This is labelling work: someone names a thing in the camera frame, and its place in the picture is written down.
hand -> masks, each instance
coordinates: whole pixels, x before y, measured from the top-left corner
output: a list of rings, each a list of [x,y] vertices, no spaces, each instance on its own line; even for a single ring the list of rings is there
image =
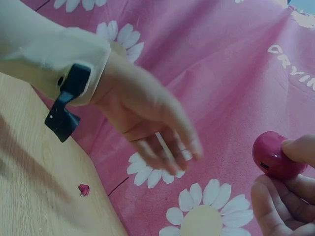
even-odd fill
[[[180,103],[150,73],[112,52],[92,98],[115,128],[154,169],[175,175],[187,162],[179,148],[183,142],[195,160],[202,155],[198,135]],[[156,133],[171,151],[171,161]]]
[[[315,167],[315,135],[284,141],[293,161]],[[264,236],[315,235],[315,179],[279,181],[260,176],[252,187],[252,207]]]

yellow flower center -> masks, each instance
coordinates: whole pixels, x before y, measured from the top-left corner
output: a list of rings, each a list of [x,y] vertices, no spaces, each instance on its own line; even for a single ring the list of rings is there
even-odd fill
[[[201,205],[192,209],[184,217],[181,236],[220,236],[222,218],[211,206]]]
[[[110,47],[112,50],[122,57],[126,57],[126,49],[118,42],[110,42]]]

pink tablecloth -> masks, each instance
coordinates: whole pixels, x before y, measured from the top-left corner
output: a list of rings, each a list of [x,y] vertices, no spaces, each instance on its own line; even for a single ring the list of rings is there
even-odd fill
[[[261,235],[250,206],[261,174],[252,144],[268,130],[315,133],[313,18],[273,0],[50,0],[38,12],[121,43],[200,135],[203,161],[173,178],[146,167],[94,107],[72,109],[82,118],[74,138],[129,234]]]

charging port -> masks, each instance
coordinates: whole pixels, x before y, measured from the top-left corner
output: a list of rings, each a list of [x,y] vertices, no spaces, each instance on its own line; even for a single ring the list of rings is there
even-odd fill
[[[260,163],[260,166],[262,167],[262,168],[265,168],[266,170],[268,170],[269,169],[269,166],[267,166],[266,164],[264,164],[264,163]]]

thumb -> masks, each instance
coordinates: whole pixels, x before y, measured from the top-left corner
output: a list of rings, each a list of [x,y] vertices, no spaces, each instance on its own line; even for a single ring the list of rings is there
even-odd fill
[[[292,161],[307,163],[315,168],[315,135],[305,135],[297,140],[285,140],[282,150]]]

